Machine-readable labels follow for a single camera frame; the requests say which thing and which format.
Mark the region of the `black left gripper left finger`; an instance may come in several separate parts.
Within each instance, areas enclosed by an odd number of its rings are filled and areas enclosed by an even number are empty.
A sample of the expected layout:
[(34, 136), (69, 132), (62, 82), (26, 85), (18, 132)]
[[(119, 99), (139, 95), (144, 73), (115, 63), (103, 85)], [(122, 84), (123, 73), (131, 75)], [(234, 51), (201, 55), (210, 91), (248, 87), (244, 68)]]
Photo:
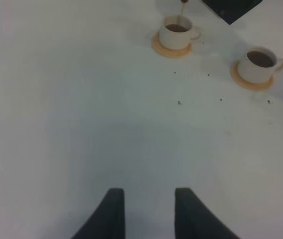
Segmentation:
[(72, 238), (126, 238), (124, 190), (121, 188), (110, 188), (93, 214), (86, 220)]

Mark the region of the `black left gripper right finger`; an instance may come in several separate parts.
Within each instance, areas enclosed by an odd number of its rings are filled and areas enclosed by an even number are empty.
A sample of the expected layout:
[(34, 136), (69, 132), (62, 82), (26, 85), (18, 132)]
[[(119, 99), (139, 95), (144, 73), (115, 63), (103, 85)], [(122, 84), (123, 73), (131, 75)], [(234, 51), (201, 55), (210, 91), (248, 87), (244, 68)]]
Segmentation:
[(175, 190), (175, 238), (237, 239), (190, 188)]

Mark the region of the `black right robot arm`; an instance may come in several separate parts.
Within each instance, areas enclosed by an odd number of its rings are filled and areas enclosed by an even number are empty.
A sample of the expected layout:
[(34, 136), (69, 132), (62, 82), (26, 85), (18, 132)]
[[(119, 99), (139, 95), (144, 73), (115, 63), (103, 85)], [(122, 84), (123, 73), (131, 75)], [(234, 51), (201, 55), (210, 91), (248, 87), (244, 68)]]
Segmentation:
[(228, 25), (231, 25), (260, 4), (262, 0), (203, 0), (202, 2)]

